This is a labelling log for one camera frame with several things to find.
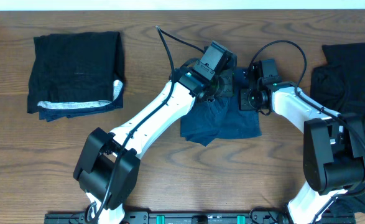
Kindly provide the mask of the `blue denim shorts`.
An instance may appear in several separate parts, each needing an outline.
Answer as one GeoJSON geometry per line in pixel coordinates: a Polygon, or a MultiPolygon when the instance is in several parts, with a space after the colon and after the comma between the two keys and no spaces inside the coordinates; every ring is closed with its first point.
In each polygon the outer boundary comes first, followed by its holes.
{"type": "Polygon", "coordinates": [[[239,109],[239,91],[249,85],[245,72],[243,68],[234,71],[234,96],[193,105],[180,119],[181,137],[207,146],[214,139],[248,139],[261,135],[258,114],[239,109]]]}

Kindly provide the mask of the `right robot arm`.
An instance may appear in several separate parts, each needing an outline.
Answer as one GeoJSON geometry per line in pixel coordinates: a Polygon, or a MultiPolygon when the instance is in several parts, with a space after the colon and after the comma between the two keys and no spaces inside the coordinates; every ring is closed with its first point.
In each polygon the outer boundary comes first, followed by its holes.
{"type": "Polygon", "coordinates": [[[244,72],[240,109],[275,113],[303,133],[305,183],[272,223],[316,223],[339,198],[365,193],[365,139],[355,114],[341,114],[279,77],[273,59],[252,61],[244,72]]]}

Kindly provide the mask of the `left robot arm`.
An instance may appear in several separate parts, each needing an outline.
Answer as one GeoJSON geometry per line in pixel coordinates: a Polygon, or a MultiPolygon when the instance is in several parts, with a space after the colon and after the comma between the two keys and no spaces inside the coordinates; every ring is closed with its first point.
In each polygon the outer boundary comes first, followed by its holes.
{"type": "Polygon", "coordinates": [[[88,135],[73,172],[91,201],[85,223],[121,223],[122,204],[136,185],[146,150],[196,100],[230,93],[236,62],[234,53],[213,41],[202,58],[172,68],[164,89],[133,118],[110,132],[96,128],[88,135]]]}

